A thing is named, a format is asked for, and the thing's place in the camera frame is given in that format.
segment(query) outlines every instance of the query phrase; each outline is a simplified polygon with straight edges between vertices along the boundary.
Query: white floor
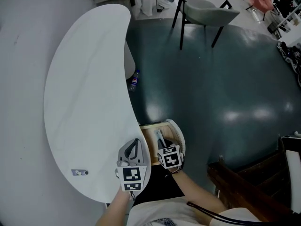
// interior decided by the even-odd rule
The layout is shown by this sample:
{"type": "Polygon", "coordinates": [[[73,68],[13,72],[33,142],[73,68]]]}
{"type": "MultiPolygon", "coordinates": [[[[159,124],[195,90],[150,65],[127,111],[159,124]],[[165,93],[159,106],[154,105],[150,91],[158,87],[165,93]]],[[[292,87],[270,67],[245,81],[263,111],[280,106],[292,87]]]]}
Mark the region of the white floor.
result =
{"type": "MultiPolygon", "coordinates": [[[[208,0],[219,7],[225,0],[208,0]]],[[[267,27],[273,21],[273,18],[276,17],[271,12],[268,12],[265,16],[265,21],[263,19],[263,13],[255,10],[249,9],[246,11],[246,8],[250,6],[248,0],[228,0],[233,6],[233,9],[240,11],[240,14],[230,23],[239,27],[246,29],[251,29],[259,33],[266,34],[270,37],[273,37],[267,27]]],[[[153,16],[147,17],[140,10],[141,0],[136,0],[136,5],[133,7],[133,14],[136,20],[140,19],[152,19],[152,18],[173,18],[175,10],[177,7],[178,0],[174,0],[169,9],[164,9],[161,13],[157,13],[156,8],[153,8],[153,16]]]]}

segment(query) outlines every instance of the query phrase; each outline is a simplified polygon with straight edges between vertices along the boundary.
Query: glossy floor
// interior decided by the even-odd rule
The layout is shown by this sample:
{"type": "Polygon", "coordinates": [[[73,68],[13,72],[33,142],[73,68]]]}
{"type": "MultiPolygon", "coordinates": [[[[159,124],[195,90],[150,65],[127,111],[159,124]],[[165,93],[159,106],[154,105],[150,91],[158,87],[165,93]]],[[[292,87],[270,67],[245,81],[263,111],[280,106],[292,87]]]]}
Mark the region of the glossy floor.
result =
{"type": "MultiPolygon", "coordinates": [[[[225,0],[208,0],[219,7],[225,0]]],[[[249,9],[246,11],[246,8],[250,6],[248,0],[228,0],[235,10],[240,11],[240,14],[235,18],[230,24],[237,25],[242,28],[251,29],[259,33],[266,34],[270,37],[272,35],[269,33],[267,27],[275,19],[278,21],[277,16],[268,12],[266,14],[265,21],[263,19],[263,13],[256,9],[249,9]]],[[[140,11],[141,0],[136,0],[136,6],[133,7],[133,14],[137,20],[140,19],[150,19],[150,18],[173,18],[176,10],[178,0],[170,5],[169,9],[164,9],[161,13],[157,13],[156,10],[153,10],[153,16],[147,17],[140,11]]]]}
{"type": "Polygon", "coordinates": [[[130,93],[141,124],[173,119],[187,153],[184,171],[212,189],[206,164],[222,154],[241,166],[276,149],[278,135],[301,129],[301,88],[276,48],[277,41],[229,25],[214,49],[217,28],[188,24],[179,50],[180,24],[134,21],[127,43],[141,77],[130,93]]]}

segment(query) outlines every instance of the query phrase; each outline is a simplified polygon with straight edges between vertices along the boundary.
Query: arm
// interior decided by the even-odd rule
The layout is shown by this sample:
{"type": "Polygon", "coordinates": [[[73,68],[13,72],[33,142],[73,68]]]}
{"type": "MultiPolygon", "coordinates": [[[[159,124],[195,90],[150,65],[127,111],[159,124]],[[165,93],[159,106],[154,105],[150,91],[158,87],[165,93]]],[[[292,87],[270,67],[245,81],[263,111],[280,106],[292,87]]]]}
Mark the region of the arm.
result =
{"type": "MultiPolygon", "coordinates": [[[[227,210],[217,197],[199,187],[183,171],[174,173],[173,178],[188,201],[214,213],[221,213],[227,210]]],[[[197,209],[194,209],[194,211],[200,219],[200,223],[209,225],[212,220],[210,216],[198,211],[197,209]]]]}
{"type": "Polygon", "coordinates": [[[123,226],[129,199],[130,194],[123,192],[120,187],[107,211],[97,221],[96,226],[123,226]]]}

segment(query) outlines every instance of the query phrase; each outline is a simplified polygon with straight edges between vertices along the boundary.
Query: black pants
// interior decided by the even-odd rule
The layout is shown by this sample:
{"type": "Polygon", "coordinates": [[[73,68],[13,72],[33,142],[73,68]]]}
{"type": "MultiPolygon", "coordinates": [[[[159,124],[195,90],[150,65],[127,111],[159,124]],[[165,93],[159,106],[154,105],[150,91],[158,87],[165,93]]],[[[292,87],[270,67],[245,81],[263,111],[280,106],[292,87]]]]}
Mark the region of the black pants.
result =
{"type": "Polygon", "coordinates": [[[150,180],[145,189],[136,197],[133,206],[143,202],[183,197],[184,194],[171,175],[161,165],[152,166],[150,180]]]}

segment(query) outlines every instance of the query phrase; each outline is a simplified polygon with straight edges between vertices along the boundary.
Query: gray chair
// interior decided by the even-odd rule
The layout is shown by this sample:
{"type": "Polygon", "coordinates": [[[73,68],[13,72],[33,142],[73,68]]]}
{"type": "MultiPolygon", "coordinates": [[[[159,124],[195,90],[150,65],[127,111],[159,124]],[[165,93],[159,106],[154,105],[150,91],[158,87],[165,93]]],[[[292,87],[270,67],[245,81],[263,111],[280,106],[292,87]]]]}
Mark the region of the gray chair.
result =
{"type": "Polygon", "coordinates": [[[226,0],[219,8],[206,0],[179,0],[172,28],[174,28],[179,11],[181,11],[183,15],[180,40],[181,50],[183,46],[185,24],[198,24],[203,25],[204,27],[207,25],[220,27],[211,45],[213,48],[224,26],[229,24],[239,14],[238,11],[232,10],[232,6],[228,0],[226,0]]]}

